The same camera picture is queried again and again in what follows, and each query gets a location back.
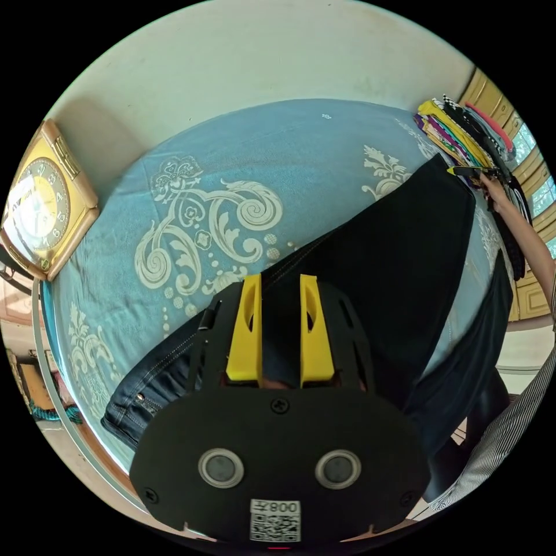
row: screw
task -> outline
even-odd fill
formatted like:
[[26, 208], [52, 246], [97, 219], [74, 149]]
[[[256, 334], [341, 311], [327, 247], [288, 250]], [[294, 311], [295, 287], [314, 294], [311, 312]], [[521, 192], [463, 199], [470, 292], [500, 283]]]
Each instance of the screw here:
[[415, 492], [406, 492], [400, 499], [400, 504], [405, 508], [415, 500]]
[[284, 398], [276, 398], [270, 403], [270, 408], [274, 413], [283, 415], [288, 412], [288, 409], [290, 409], [290, 402]]
[[151, 504], [158, 504], [158, 494], [152, 488], [145, 488], [144, 494]]

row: yellow plastic bracket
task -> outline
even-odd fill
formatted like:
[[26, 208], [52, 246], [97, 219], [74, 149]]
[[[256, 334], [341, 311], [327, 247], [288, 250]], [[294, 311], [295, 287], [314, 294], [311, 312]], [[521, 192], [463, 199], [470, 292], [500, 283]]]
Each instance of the yellow plastic bracket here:
[[305, 382], [330, 381], [334, 364], [316, 276], [301, 275], [301, 388]]
[[246, 276], [226, 367], [231, 381], [257, 381], [262, 387], [261, 319], [261, 275]]

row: window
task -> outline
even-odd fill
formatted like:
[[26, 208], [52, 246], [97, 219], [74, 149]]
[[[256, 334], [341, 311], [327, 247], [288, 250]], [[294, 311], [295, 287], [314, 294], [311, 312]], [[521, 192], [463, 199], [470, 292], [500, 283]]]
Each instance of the window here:
[[528, 199], [531, 216], [536, 218], [556, 201], [556, 184], [550, 176], [537, 191]]
[[548, 250], [553, 259], [556, 259], [556, 237], [553, 237], [547, 244]]
[[529, 128], [522, 124], [517, 135], [514, 137], [516, 164], [521, 164], [529, 156], [536, 144], [537, 142], [533, 135], [531, 135]]

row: yellow clock face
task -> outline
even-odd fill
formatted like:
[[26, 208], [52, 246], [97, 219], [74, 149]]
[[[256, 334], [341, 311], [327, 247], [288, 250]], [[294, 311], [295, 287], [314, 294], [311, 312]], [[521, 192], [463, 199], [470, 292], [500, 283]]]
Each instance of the yellow clock face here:
[[18, 235], [31, 250], [51, 250], [64, 237], [70, 201], [64, 176], [54, 161], [33, 160], [23, 170], [8, 202]]

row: denim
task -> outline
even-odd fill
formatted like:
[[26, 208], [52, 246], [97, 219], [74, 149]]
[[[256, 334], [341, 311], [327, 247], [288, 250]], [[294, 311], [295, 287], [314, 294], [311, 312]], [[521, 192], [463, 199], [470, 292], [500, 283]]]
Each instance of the denim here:
[[[429, 454], [481, 394], [502, 347], [512, 296], [499, 253], [479, 314], [447, 359], [422, 379], [459, 287], [475, 207], [473, 194], [446, 168], [436, 156], [379, 203], [262, 272], [264, 375], [299, 385], [299, 328], [292, 325], [301, 316], [299, 275], [333, 283], [348, 295], [367, 333], [377, 395], [412, 420]], [[382, 241], [369, 241], [381, 231]], [[415, 237], [420, 243], [412, 244]], [[154, 348], [111, 397], [101, 423], [130, 448], [160, 409], [186, 395], [200, 319]]]

